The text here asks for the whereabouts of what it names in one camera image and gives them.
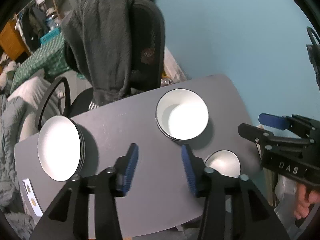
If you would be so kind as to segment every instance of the wooden cabinet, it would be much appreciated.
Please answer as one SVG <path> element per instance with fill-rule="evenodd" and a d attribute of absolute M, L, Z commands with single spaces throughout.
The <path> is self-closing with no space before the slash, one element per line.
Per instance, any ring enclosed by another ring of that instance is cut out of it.
<path fill-rule="evenodd" d="M 30 56 L 19 32 L 14 29 L 15 25 L 15 20 L 9 20 L 0 33 L 0 46 L 11 60 L 16 60 L 23 52 Z"/>

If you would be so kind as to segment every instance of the hanging jacket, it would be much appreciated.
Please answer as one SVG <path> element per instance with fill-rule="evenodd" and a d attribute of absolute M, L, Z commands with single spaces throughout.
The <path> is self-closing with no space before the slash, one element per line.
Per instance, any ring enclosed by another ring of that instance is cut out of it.
<path fill-rule="evenodd" d="M 33 32 L 37 34 L 38 39 L 40 39 L 44 35 L 44 30 L 41 28 L 40 23 L 37 21 L 31 9 L 29 9 L 29 21 L 32 26 Z"/>
<path fill-rule="evenodd" d="M 102 106 L 129 95 L 134 0 L 83 0 L 61 23 L 78 70 L 93 86 L 92 105 Z"/>
<path fill-rule="evenodd" d="M 40 47 L 38 35 L 33 31 L 29 20 L 29 8 L 25 8 L 21 17 L 22 31 L 26 39 L 26 43 L 32 52 Z"/>
<path fill-rule="evenodd" d="M 45 12 L 43 12 L 36 4 L 32 6 L 32 12 L 43 29 L 44 34 L 47 34 L 49 32 L 49 27 L 47 26 L 47 15 Z"/>

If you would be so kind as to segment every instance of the blue wall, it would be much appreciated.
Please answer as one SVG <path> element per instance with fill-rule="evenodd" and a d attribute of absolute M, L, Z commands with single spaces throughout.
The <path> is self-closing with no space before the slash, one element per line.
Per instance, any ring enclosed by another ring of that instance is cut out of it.
<path fill-rule="evenodd" d="M 293 0 L 156 0 L 166 45 L 188 78 L 226 74 L 252 122 L 260 113 L 320 120 L 307 17 Z"/>

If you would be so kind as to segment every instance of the blue gripper pad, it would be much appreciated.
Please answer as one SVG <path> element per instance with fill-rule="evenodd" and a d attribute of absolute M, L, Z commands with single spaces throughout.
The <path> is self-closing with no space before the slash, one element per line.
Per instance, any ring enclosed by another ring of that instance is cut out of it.
<path fill-rule="evenodd" d="M 187 175 L 187 180 L 188 180 L 188 185 L 189 185 L 190 191 L 193 195 L 196 195 L 197 194 L 196 175 L 193 172 L 193 169 L 191 166 L 191 161 L 190 161 L 188 151 L 187 151 L 187 148 L 185 145 L 182 146 L 181 155 L 182 155 L 183 166 L 184 166 L 184 170 Z"/>
<path fill-rule="evenodd" d="M 202 174 L 205 164 L 199 157 L 193 155 L 188 144 L 184 144 L 181 148 L 182 162 L 187 175 L 188 185 L 191 193 L 197 195 L 199 193 L 200 184 L 202 182 Z"/>
<path fill-rule="evenodd" d="M 259 122 L 263 125 L 274 127 L 280 130 L 288 129 L 290 126 L 289 121 L 285 117 L 265 113 L 259 115 Z"/>
<path fill-rule="evenodd" d="M 122 179 L 122 183 L 118 183 L 118 185 L 120 184 L 118 190 L 121 190 L 123 192 L 123 195 L 126 195 L 130 190 L 132 178 L 139 158 L 138 145 L 131 144 L 127 154 L 130 154 L 130 156 L 124 174 L 123 176 L 118 176 L 118 179 Z"/>

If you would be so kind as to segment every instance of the hand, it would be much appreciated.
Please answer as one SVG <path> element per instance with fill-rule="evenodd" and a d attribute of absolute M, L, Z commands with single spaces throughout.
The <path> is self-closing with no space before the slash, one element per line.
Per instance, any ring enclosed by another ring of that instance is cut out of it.
<path fill-rule="evenodd" d="M 298 220 L 300 218 L 306 218 L 308 216 L 310 204 L 320 202 L 319 192 L 312 190 L 310 194 L 308 194 L 306 186 L 299 183 L 297 184 L 296 197 L 297 197 L 297 204 L 293 214 Z"/>

